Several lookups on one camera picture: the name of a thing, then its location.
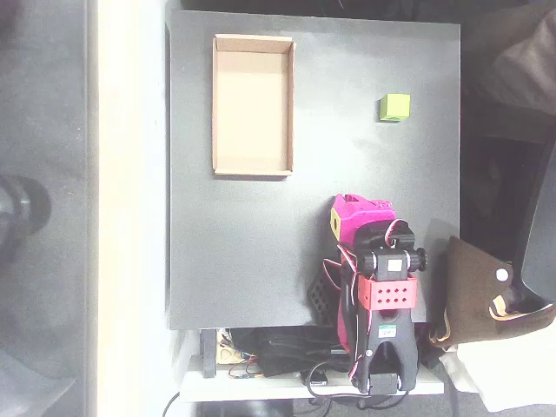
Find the brown bag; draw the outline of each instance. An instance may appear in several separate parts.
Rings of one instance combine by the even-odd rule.
[[[456,238],[450,238],[444,323],[430,340],[437,348],[469,341],[520,336],[545,328],[556,317],[550,304],[532,313],[508,311],[512,266]]]

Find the red 3d-printed bracket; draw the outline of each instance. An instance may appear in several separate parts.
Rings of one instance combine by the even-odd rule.
[[[405,281],[375,281],[359,275],[358,298],[367,310],[395,310],[417,305],[417,278]]]

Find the cardboard box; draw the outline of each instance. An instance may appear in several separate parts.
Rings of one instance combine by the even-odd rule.
[[[215,36],[212,115],[215,174],[292,174],[294,53],[291,37]]]

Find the black cable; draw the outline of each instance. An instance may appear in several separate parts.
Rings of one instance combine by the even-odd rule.
[[[329,361],[323,361],[323,362],[317,363],[313,367],[313,369],[311,369],[309,374],[307,375],[306,385],[307,385],[307,390],[311,393],[311,395],[313,395],[316,398],[320,397],[320,398],[330,398],[330,399],[340,398],[340,397],[341,398],[346,398],[346,397],[348,397],[348,398],[350,398],[350,397],[351,398],[369,398],[369,397],[372,396],[372,395],[369,395],[369,394],[348,394],[348,393],[345,393],[345,394],[318,394],[315,391],[313,391],[313,388],[311,388],[311,379],[313,377],[314,371],[316,371],[319,367],[322,367],[322,366],[328,365],[328,364],[329,364]],[[395,407],[395,406],[399,405],[407,397],[408,394],[409,394],[409,391],[406,391],[401,396],[401,398],[398,401],[396,401],[395,403],[384,406],[384,407],[377,407],[375,409],[377,409],[377,410],[382,410],[382,409],[388,410],[389,408]]]
[[[322,417],[328,417],[328,415],[330,414],[331,409],[332,409],[332,399],[330,399],[330,401],[328,402],[327,411],[324,412]]]
[[[180,393],[175,393],[175,395],[170,398],[170,401],[168,401],[168,404],[166,404],[166,408],[164,408],[164,411],[162,411],[162,417],[166,417],[166,413],[168,412],[168,409],[170,408],[170,406],[172,405],[172,403],[177,400],[177,397],[180,396]]]

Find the green cube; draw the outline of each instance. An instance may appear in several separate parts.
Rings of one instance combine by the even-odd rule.
[[[381,120],[399,122],[409,117],[409,94],[386,94],[381,98]]]

